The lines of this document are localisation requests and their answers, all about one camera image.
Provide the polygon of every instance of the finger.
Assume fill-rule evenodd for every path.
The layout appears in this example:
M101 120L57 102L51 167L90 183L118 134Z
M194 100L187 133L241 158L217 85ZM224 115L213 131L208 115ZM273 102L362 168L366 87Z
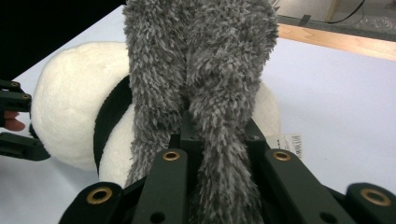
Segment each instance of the finger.
M10 131L18 132L22 131L25 128L25 125L16 119L6 119L4 127Z
M5 111L4 118L5 119L15 119L20 113L17 111Z

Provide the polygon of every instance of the gray fluffy fur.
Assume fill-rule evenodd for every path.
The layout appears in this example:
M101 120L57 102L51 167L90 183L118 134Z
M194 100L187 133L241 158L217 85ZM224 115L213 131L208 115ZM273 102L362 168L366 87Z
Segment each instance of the gray fluffy fur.
M267 0L128 0L123 13L135 111L127 185L149 173L189 109L205 143L190 223L262 223L243 139L276 44L273 7Z

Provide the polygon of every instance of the black cable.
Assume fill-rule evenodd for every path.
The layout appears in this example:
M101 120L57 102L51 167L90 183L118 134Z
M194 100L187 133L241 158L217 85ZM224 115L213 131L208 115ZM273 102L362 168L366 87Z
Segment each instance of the black cable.
M345 20L348 19L349 17L353 16L353 15L363 6L363 4L364 4L365 1L366 1L366 0L362 0L361 3L356 7L356 9L353 10L353 12L350 13L349 16L345 17L344 19L342 19L342 20L340 20L340 21L328 21L327 23L329 23L329 24L335 24L335 23L338 23L338 22L341 22L341 21L345 21Z

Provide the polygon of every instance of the wooden board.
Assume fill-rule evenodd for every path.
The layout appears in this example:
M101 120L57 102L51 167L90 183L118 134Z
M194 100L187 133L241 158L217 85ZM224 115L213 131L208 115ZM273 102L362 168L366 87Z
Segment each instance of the wooden board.
M308 44L396 61L396 42L343 35L286 24L279 24L279 36Z

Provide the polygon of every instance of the black metal bracket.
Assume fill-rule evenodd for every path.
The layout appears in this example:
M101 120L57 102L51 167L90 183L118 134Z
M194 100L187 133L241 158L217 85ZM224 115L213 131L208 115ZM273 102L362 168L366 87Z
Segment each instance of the black metal bracket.
M85 188L60 223L187 224L186 201L203 157L203 143L193 127L186 113L181 134L173 135L170 148L158 153L147 177L126 189L107 182ZM396 223L396 197L386 189L359 183L343 195L321 185L294 154L270 149L253 120L246 134L265 223Z
M30 112L32 96L15 81L0 79L0 127L5 126L4 112ZM0 155L29 161L43 161L50 157L38 139L14 133L0 133Z

